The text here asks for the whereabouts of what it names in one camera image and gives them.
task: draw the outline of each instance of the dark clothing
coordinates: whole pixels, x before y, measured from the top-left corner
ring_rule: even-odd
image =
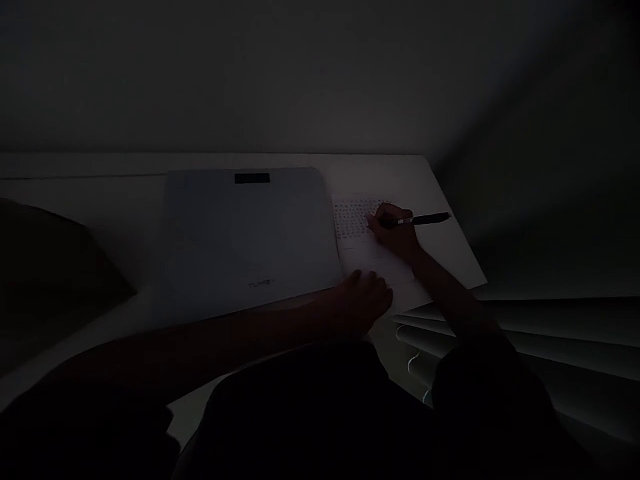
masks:
[[[390,381],[368,343],[290,352],[215,388],[176,476],[591,472],[540,380],[502,336],[450,352],[433,404]],[[17,477],[170,478],[179,455],[170,421],[163,405],[105,385],[35,387],[0,416],[0,455]]]

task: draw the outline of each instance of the sleeve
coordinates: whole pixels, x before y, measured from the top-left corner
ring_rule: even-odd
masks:
[[[166,406],[107,385],[36,385],[0,414],[0,462],[7,478],[170,478],[171,420]]]
[[[456,468],[515,477],[593,465],[560,425],[540,379],[503,335],[478,337],[446,355],[432,396]]]

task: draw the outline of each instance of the digital scale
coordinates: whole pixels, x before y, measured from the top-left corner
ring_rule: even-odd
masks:
[[[314,168],[167,174],[154,323],[174,325],[338,284],[331,203]]]

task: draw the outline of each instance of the white desk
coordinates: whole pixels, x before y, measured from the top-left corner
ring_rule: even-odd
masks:
[[[417,215],[450,211],[428,162],[409,155],[210,153],[2,154],[0,196],[56,212],[93,232],[139,294],[0,380],[0,409],[76,353],[153,328],[147,318],[149,271],[163,198],[175,169],[316,167],[328,193],[372,193]],[[486,283],[454,218],[417,228],[422,246],[467,288]],[[430,301],[417,281],[394,287],[390,314]]]

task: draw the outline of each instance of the left hand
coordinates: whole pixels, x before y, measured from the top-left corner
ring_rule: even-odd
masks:
[[[360,338],[389,310],[392,301],[393,291],[383,278],[356,270],[305,308],[324,337]]]

